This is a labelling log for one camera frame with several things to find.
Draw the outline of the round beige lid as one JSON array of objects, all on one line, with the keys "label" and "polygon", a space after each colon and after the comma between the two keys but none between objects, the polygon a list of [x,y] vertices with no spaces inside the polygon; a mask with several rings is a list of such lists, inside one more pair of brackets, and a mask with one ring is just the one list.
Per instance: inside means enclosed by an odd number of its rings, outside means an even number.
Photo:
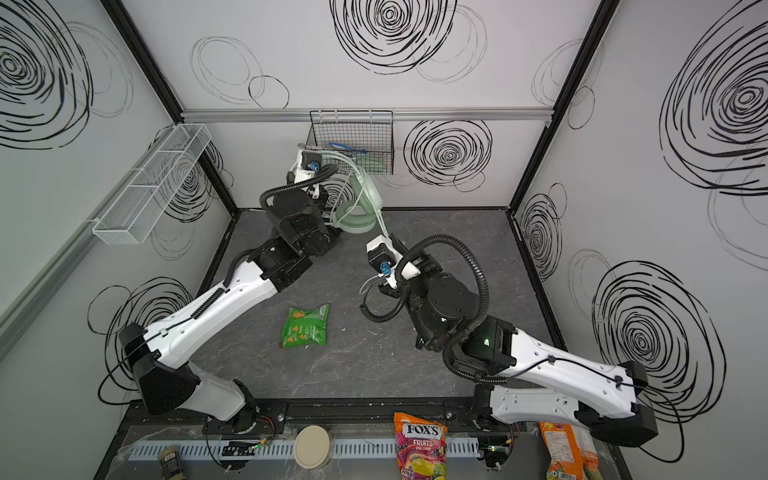
[{"label": "round beige lid", "polygon": [[325,466],[331,458],[332,440],[327,430],[318,425],[302,429],[294,442],[294,459],[306,469],[314,470]]}]

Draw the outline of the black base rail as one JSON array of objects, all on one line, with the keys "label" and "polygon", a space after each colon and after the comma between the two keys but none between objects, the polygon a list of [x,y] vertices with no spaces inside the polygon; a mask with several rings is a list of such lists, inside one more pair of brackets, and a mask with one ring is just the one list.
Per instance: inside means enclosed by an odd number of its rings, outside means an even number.
[{"label": "black base rail", "polygon": [[280,434],[288,427],[317,424],[335,426],[346,424],[393,423],[398,412],[438,421],[452,433],[501,434],[510,426],[521,422],[552,422],[573,424],[573,412],[578,403],[554,396],[547,404],[543,397],[526,406],[523,396],[493,413],[490,396],[481,392],[470,397],[411,397],[411,398],[298,398],[257,399],[243,420],[220,421],[212,416],[177,409],[169,413],[152,415],[140,401],[133,401],[124,414],[120,426],[180,426],[197,425],[209,435]]}]

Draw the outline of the small dark jar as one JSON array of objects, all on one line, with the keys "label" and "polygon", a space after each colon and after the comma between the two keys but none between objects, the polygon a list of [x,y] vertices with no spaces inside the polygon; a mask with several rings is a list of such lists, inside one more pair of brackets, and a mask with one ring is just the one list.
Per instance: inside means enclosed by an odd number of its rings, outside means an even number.
[{"label": "small dark jar", "polygon": [[176,446],[165,448],[158,454],[162,480],[185,480],[179,450]]}]

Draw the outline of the mint green headphones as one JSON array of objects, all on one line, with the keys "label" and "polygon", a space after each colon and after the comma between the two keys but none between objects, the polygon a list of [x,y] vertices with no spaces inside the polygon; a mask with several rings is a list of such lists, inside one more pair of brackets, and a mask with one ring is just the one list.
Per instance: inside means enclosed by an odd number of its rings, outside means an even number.
[{"label": "mint green headphones", "polygon": [[382,214],[384,202],[368,173],[352,157],[340,152],[321,150],[320,154],[324,160],[348,167],[346,183],[353,191],[350,200],[336,200],[325,223],[350,234],[367,233],[378,226],[381,234],[389,236]]}]

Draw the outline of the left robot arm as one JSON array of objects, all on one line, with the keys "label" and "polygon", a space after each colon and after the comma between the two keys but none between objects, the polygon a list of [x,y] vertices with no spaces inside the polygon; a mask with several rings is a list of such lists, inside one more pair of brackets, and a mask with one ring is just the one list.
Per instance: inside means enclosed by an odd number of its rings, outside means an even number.
[{"label": "left robot arm", "polygon": [[272,237],[237,254],[224,279],[182,309],[119,332],[124,354],[119,364],[130,370],[149,414],[194,411],[237,433],[255,426],[258,405],[247,387],[202,370],[191,358],[232,321],[294,283],[313,257],[332,248],[337,235],[309,190],[337,171],[337,165],[326,164],[306,180],[263,192],[260,203],[273,224]]}]

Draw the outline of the green snack bag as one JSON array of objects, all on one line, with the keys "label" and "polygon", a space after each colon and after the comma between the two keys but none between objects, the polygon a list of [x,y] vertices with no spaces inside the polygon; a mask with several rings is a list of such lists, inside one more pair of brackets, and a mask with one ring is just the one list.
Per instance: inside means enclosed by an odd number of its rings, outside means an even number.
[{"label": "green snack bag", "polygon": [[327,321],[330,305],[323,304],[313,310],[290,307],[283,324],[280,347],[306,345],[324,346],[327,341]]}]

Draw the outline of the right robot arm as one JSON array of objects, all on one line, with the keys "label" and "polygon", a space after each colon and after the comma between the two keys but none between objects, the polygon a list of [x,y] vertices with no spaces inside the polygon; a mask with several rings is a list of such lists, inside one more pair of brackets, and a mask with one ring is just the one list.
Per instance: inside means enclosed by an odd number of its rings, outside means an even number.
[{"label": "right robot arm", "polygon": [[366,254],[379,291],[397,302],[384,314],[361,304],[362,314],[385,323],[406,312],[416,349],[440,354],[452,374],[474,383],[477,423],[562,423],[638,449],[657,437],[655,412],[641,400],[653,390],[646,369],[587,360],[491,315],[486,275],[461,240],[435,234],[407,247],[379,235]]}]

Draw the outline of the Fox's fruits candy bag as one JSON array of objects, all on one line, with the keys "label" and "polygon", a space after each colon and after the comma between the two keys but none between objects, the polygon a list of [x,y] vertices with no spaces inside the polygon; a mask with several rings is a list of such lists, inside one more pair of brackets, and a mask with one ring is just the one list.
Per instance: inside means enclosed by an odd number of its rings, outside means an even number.
[{"label": "Fox's fruits candy bag", "polygon": [[401,479],[446,478],[447,427],[403,412],[394,414]]}]

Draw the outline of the blue handled tool in basket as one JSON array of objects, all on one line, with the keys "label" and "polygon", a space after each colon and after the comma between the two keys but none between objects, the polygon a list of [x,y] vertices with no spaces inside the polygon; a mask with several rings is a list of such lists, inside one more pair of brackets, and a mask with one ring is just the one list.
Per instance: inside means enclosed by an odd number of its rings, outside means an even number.
[{"label": "blue handled tool in basket", "polygon": [[367,154],[368,153],[368,151],[365,150],[365,149],[349,147],[347,145],[344,145],[344,144],[341,144],[341,143],[337,143],[337,142],[330,142],[329,146],[332,149],[334,149],[334,150],[343,151],[343,152],[350,152],[351,154],[354,154],[354,155]]}]

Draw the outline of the orange snack bag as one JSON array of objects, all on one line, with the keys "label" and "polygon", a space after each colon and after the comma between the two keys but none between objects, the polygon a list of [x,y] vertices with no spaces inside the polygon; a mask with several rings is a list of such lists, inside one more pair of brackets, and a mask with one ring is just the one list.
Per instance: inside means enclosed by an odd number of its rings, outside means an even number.
[{"label": "orange snack bag", "polygon": [[597,449],[586,428],[540,422],[539,431],[550,455],[547,480],[603,480]]}]

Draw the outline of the green item in basket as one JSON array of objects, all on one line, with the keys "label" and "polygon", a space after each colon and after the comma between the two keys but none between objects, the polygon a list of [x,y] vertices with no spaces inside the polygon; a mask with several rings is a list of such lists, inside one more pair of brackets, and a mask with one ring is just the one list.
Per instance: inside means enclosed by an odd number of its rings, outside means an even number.
[{"label": "green item in basket", "polygon": [[357,158],[358,164],[367,173],[374,175],[390,174],[392,170],[392,160],[387,154],[381,153],[362,153]]}]

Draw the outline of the aluminium wall rail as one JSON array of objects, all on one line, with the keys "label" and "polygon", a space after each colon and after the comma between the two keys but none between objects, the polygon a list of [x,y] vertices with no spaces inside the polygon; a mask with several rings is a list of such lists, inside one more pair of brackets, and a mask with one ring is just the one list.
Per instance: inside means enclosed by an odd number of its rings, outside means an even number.
[{"label": "aluminium wall rail", "polygon": [[286,109],[188,109],[185,121],[197,123],[295,123],[295,122],[372,122],[372,121],[549,121],[550,107],[396,107],[384,108],[286,108]]}]

